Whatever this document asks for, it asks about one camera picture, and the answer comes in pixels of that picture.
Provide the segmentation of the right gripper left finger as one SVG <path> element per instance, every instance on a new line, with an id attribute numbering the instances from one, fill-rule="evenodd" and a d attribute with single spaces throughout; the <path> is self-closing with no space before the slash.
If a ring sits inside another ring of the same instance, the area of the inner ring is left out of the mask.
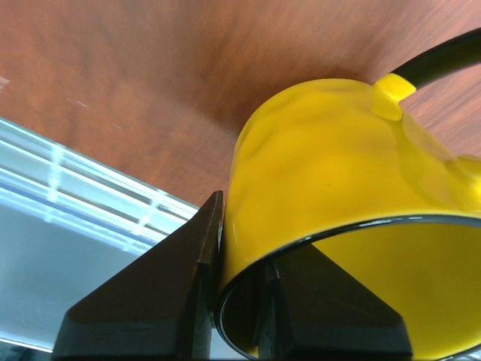
<path id="1" fill-rule="evenodd" d="M 54 357 L 208 357 L 223 194 L 72 306 Z"/>

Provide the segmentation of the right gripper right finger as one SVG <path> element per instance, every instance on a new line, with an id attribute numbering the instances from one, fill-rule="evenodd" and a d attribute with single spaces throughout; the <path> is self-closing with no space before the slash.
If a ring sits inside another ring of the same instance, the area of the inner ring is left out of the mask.
<path id="1" fill-rule="evenodd" d="M 263 269 L 260 359 L 410 359 L 401 315 L 313 245 Z"/>

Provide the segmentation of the yellow enamel mug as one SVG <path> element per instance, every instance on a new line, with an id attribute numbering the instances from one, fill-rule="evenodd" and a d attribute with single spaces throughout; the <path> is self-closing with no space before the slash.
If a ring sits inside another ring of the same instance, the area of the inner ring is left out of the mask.
<path id="1" fill-rule="evenodd" d="M 259 358 L 263 269 L 313 245 L 404 320 L 410 359 L 480 358 L 480 160 L 455 156 L 400 105 L 480 62 L 480 31 L 443 42 L 374 84 L 300 83 L 248 119 L 225 204 L 214 317 Z"/>

